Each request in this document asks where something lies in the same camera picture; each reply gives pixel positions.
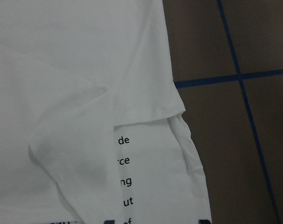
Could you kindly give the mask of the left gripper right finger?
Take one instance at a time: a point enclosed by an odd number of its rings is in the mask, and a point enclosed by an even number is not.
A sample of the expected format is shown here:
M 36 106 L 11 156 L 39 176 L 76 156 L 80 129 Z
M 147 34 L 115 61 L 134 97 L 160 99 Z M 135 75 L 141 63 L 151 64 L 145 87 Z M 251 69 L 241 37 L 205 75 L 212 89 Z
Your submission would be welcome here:
M 200 219 L 199 224 L 211 224 L 211 221 L 208 219 Z

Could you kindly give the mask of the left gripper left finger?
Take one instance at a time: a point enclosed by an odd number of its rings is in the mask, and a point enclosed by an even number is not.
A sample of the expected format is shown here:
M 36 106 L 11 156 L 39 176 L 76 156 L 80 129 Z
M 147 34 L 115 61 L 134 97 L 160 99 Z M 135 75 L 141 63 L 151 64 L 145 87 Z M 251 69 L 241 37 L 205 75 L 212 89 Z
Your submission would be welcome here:
M 115 220 L 105 220 L 104 224 L 115 224 Z

